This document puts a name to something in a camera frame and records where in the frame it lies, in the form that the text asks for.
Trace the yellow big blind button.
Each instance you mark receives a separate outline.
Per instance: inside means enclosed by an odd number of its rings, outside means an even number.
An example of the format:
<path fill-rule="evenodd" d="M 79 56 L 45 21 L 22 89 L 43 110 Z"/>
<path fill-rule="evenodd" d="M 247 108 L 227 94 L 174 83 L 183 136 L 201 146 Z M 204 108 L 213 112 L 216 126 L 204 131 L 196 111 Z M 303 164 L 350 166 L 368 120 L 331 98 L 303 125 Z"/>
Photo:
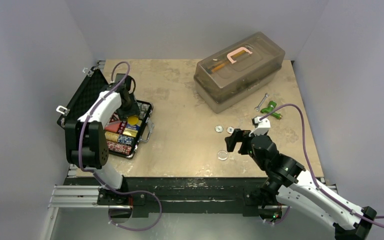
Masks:
<path fill-rule="evenodd" d="M 131 126 L 137 125 L 139 123 L 139 117 L 137 115 L 132 115 L 127 118 L 127 123 Z"/>

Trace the red playing card deck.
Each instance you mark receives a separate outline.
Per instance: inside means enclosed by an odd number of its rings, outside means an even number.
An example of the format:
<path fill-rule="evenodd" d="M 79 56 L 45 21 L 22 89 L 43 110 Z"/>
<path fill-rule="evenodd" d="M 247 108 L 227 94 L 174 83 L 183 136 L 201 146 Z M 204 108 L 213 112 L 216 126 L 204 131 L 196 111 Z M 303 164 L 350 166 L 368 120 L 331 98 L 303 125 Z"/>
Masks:
<path fill-rule="evenodd" d="M 109 122 L 105 127 L 104 130 L 112 133 L 118 133 L 120 128 L 122 127 L 122 121 L 113 121 Z"/>

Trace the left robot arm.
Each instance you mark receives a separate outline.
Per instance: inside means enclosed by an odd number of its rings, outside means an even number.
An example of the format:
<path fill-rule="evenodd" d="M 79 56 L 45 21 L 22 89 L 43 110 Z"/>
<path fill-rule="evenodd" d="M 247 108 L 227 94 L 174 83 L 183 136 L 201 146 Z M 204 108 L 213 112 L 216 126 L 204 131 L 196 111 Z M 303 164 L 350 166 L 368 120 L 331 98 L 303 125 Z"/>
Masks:
<path fill-rule="evenodd" d="M 128 201 L 129 191 L 122 186 L 123 175 L 108 163 L 105 127 L 114 114 L 120 120 L 138 118 L 140 108 L 130 91 L 134 81 L 128 74 L 117 74 L 115 81 L 103 87 L 82 116 L 67 121 L 64 126 L 67 161 L 93 174 L 103 188 L 110 190 L 110 199 L 118 205 Z"/>

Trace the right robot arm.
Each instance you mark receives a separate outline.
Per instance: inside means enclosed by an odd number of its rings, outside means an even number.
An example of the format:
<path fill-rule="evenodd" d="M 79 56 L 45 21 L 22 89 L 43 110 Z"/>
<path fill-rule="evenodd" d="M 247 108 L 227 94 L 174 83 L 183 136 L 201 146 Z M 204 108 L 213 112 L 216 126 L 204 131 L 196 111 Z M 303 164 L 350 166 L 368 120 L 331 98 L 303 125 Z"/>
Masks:
<path fill-rule="evenodd" d="M 377 212 L 361 207 L 339 196 L 290 156 L 278 151 L 267 134 L 255 135 L 235 129 L 225 138 L 226 150 L 233 152 L 237 143 L 240 155 L 250 156 L 266 173 L 267 181 L 260 190 L 262 204 L 275 201 L 320 220 L 334 229 L 336 240 L 365 240 Z"/>

